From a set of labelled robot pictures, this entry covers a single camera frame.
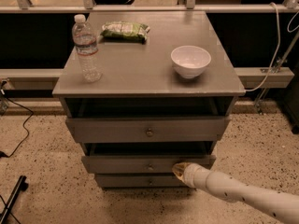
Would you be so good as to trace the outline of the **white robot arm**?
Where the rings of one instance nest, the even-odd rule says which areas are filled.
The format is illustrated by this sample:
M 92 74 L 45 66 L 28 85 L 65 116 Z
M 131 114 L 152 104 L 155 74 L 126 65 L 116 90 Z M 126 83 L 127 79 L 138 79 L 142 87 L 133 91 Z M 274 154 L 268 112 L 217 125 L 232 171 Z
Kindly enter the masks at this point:
M 297 195 L 248 185 L 197 163 L 176 163 L 172 171 L 190 188 L 200 189 L 227 202 L 245 203 L 284 224 L 299 224 Z

